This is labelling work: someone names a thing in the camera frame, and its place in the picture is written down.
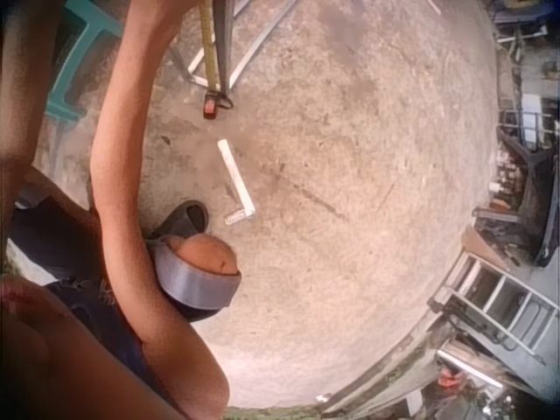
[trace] tape measure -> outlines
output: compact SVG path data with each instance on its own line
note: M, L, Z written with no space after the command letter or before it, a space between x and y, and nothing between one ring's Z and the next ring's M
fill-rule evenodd
M202 30L202 48L204 49L204 64L206 67L206 79L208 80L208 91L204 98L202 115L207 120L213 120L218 114L221 94L218 92L218 83L216 82L216 65L214 62L209 0L199 0L199 11L200 29Z

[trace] concrete floor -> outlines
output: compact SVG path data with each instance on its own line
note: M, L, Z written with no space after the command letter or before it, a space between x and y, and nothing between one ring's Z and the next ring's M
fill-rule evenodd
M311 404L397 343L460 250L486 196L496 123L492 29L480 5L301 0L233 91L201 117L204 91L168 58L150 108L139 209L155 227L185 198L231 243L243 282L227 311L196 325L223 366L230 404ZM254 1L234 63L280 2ZM177 46L200 47L198 14ZM36 165L87 204L88 153L115 52L88 67L78 124L47 121ZM169 139L169 144L162 136ZM216 147L227 138L256 215L239 206Z

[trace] chair leg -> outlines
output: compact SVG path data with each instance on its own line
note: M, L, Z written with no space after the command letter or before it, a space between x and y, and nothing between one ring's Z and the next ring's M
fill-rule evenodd
M78 121L83 113L66 103L67 90L78 66L101 32L107 31L121 37L123 26L88 0L67 0L66 8L86 22L86 27L70 50L52 85L46 113L49 116Z

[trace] yellow strap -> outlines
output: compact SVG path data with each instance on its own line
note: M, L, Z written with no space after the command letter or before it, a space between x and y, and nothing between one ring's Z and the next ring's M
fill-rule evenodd
M208 90L217 92L216 65L214 63L214 46L212 43L212 26L210 19L209 0L199 0L200 29L202 30L202 47L204 48L204 64Z

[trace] sandal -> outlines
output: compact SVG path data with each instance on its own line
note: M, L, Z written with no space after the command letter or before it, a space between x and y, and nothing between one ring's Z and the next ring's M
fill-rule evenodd
M175 207L148 239L157 239L164 235L182 236L186 239L203 234L208 228L208 219L207 207L197 200L189 199Z

